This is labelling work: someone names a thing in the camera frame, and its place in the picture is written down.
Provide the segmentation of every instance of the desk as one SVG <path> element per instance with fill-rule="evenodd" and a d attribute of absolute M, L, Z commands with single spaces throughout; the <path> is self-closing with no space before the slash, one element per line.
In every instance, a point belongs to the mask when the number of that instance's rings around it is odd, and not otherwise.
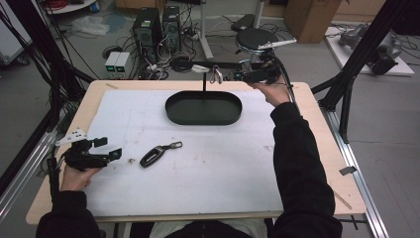
<path fill-rule="evenodd" d="M 336 214 L 362 214 L 366 211 L 365 203 L 351 175 L 342 176 L 339 170 L 346 166 L 339 148 L 330 132 L 330 129 L 313 97 L 307 84 L 294 82 L 294 92 L 301 113 L 309 121 L 310 127 L 318 143 L 321 161 L 327 173 L 327 180 L 336 197 Z M 106 90 L 201 90 L 201 81 L 118 81 L 98 80 L 90 84 L 89 89 L 69 127 L 74 131 L 77 127 L 88 131 L 92 120 L 98 110 L 102 96 Z M 223 82 L 222 85 L 207 85 L 208 90 L 252 90 L 243 82 Z M 59 157 L 69 145 L 62 146 L 57 152 Z M 27 222 L 38 224 L 40 218 L 51 210 L 50 185 L 46 178 L 31 206 Z M 190 220 L 190 219 L 222 219 L 222 218 L 251 218 L 276 217 L 281 210 L 262 210 L 251 213 L 236 211 L 227 213 L 200 213 L 183 215 L 134 215 L 134 216 L 100 216 L 98 222 L 125 222 L 125 221 L 158 221 L 158 220 Z"/>

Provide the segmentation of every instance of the black sleeve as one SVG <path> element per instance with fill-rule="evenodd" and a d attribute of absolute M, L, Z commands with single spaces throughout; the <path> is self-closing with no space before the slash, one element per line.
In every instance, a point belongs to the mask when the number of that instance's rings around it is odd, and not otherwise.
<path fill-rule="evenodd" d="M 37 238 L 99 238 L 99 227 L 86 209 L 83 191 L 61 191 L 52 200 L 52 211 L 44 215 Z"/>
<path fill-rule="evenodd" d="M 284 208 L 273 237 L 341 237 L 342 224 L 333 217 L 334 193 L 308 122 L 289 102 L 277 106 L 271 118 L 274 170 Z"/>

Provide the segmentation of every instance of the computer tower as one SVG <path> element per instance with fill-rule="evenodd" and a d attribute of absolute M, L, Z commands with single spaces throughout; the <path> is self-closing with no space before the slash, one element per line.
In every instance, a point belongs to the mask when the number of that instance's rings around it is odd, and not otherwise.
<path fill-rule="evenodd" d="M 141 8 L 133 24 L 133 35 L 142 56 L 151 63 L 159 61 L 162 33 L 158 8 Z"/>
<path fill-rule="evenodd" d="M 164 48 L 167 53 L 181 51 L 181 29 L 179 21 L 179 7 L 166 6 L 163 8 L 161 18 L 163 29 Z"/>

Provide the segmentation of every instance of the person's hand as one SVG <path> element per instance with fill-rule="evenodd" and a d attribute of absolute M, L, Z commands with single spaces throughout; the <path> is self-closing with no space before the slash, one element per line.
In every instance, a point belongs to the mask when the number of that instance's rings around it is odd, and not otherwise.
<path fill-rule="evenodd" d="M 265 101 L 274 107 L 283 102 L 290 101 L 289 92 L 282 75 L 273 84 L 248 83 L 248 85 L 252 88 L 259 89 L 265 96 Z"/>
<path fill-rule="evenodd" d="M 102 168 L 89 169 L 81 172 L 68 165 L 64 168 L 64 175 L 61 183 L 61 190 L 83 190 L 90 185 L 90 179 L 101 171 Z"/>

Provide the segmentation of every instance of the person's arm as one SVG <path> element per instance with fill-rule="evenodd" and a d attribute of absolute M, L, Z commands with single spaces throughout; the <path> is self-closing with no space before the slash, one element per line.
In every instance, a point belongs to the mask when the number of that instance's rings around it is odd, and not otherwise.
<path fill-rule="evenodd" d="M 86 209 L 86 194 L 82 191 L 99 171 L 80 172 L 65 167 L 60 192 L 52 200 L 52 211 L 41 218 L 37 238 L 100 238 L 99 227 Z"/>
<path fill-rule="evenodd" d="M 333 217 L 334 193 L 327 184 L 309 124 L 290 102 L 282 78 L 278 84 L 252 84 L 275 108 L 273 163 L 284 212 L 272 237 L 341 237 L 342 224 Z"/>

